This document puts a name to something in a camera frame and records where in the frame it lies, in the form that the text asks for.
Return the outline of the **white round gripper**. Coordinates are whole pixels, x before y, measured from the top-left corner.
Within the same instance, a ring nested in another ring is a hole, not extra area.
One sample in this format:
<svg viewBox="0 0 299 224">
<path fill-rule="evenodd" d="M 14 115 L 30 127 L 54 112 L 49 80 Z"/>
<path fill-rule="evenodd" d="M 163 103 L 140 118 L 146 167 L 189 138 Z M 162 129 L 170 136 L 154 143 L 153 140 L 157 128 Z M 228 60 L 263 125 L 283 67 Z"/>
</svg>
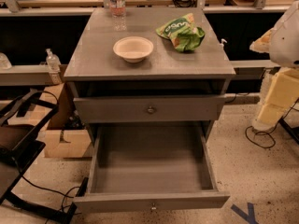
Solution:
<svg viewBox="0 0 299 224">
<path fill-rule="evenodd" d="M 270 60 L 284 67 L 299 67 L 299 1 L 296 0 L 276 22 L 249 49 L 268 53 Z"/>
</svg>

